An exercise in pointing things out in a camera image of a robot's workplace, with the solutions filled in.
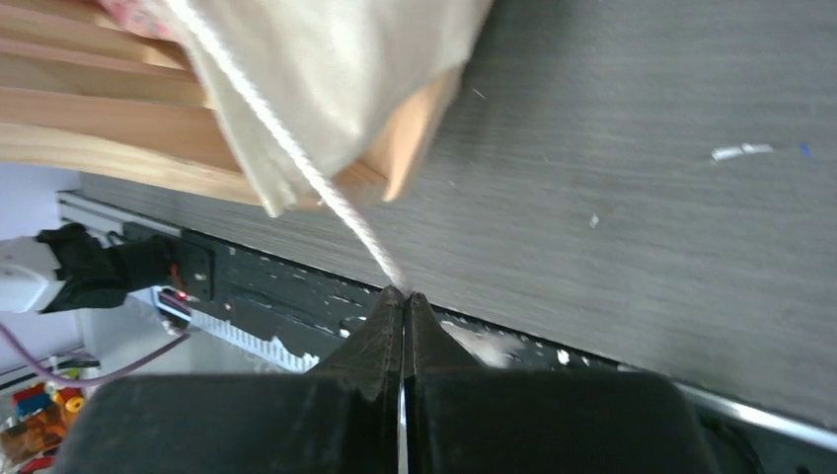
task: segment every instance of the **wooden crate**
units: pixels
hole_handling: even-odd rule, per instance
[[[405,191],[460,74],[451,70],[405,100],[334,177],[349,200],[371,204]],[[0,0],[0,161],[260,204],[211,108],[176,44],[120,31],[93,4]],[[322,205],[310,194],[294,207]]]

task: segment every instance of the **pink fabric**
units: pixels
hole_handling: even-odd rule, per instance
[[[142,0],[99,0],[111,17],[127,32],[146,38],[175,40],[174,36]]]

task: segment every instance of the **wooden slat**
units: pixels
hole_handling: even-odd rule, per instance
[[[85,0],[0,0],[0,5],[46,13],[55,17],[89,23],[97,27],[120,30],[97,2]]]
[[[130,59],[158,66],[189,69],[189,61],[172,42],[144,39],[45,13],[0,4],[0,38]]]
[[[419,168],[459,88],[462,68],[448,71],[402,102],[360,161],[389,182],[384,200],[397,198]]]
[[[0,39],[0,86],[206,106],[189,71]]]
[[[109,155],[107,150],[103,151],[104,145],[99,141],[96,142],[94,152],[86,158],[70,162],[61,158],[60,153],[48,156],[36,156],[31,153],[27,155],[30,157],[28,161],[20,158],[21,153],[6,152],[0,153],[0,161],[65,167],[202,196],[253,203],[249,197],[249,200],[244,199],[240,191],[229,191],[239,189],[239,185],[235,183],[218,183],[212,186],[205,183],[208,179],[205,176],[210,172],[214,173],[211,176],[221,181],[245,180],[241,168],[215,123],[212,111],[207,109],[0,87],[0,122],[51,128],[141,148],[177,162],[177,166],[171,166],[178,172],[167,173],[169,184],[161,183],[157,172],[147,169],[151,165],[136,161],[131,154],[111,152]],[[58,150],[62,149],[60,140],[47,142]],[[77,148],[83,147],[80,138],[76,138],[76,143]],[[114,160],[119,160],[119,156],[123,156],[121,160],[127,162],[115,163]],[[190,183],[193,179],[198,179],[198,182]],[[383,177],[362,163],[350,165],[335,178],[335,182],[349,200],[357,203],[380,200],[386,186]],[[318,201],[319,198],[311,194],[302,198],[296,207],[318,208]]]

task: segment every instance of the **metal edge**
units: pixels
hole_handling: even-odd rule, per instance
[[[101,234],[107,234],[111,231],[121,233],[122,224],[136,222],[169,235],[181,235],[181,229],[178,227],[166,225],[70,192],[57,193],[57,197],[58,210],[63,219],[78,222]]]
[[[645,372],[645,370],[625,364],[619,364],[617,369],[621,372]],[[683,392],[686,399],[697,407],[753,427],[762,428],[779,435],[837,452],[837,433],[788,417],[775,415],[745,403],[730,400],[702,388],[693,387],[681,382],[672,382]]]

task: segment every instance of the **white device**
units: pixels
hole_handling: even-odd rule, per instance
[[[64,287],[55,271],[61,264],[35,237],[0,241],[0,311],[41,311]]]

